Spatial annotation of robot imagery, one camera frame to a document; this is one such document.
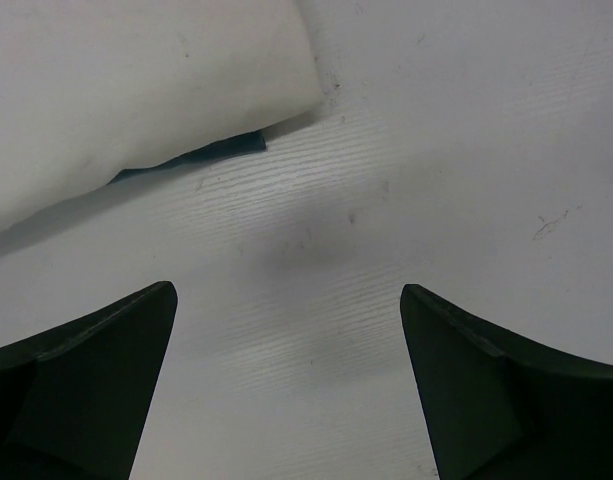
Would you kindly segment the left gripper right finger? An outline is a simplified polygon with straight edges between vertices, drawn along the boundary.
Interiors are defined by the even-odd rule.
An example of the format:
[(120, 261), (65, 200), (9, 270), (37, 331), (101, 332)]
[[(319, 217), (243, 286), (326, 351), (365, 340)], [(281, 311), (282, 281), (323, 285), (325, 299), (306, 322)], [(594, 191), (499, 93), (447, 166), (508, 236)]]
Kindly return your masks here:
[(613, 479), (613, 365), (502, 328), (416, 284), (406, 345), (442, 479)]

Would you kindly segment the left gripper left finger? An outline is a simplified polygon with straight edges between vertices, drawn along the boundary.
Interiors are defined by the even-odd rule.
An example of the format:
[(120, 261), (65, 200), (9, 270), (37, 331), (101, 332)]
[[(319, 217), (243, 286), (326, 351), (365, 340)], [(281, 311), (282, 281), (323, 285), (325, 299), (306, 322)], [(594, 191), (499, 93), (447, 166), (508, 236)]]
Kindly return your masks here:
[(0, 479), (127, 479), (177, 309), (160, 281), (0, 347)]

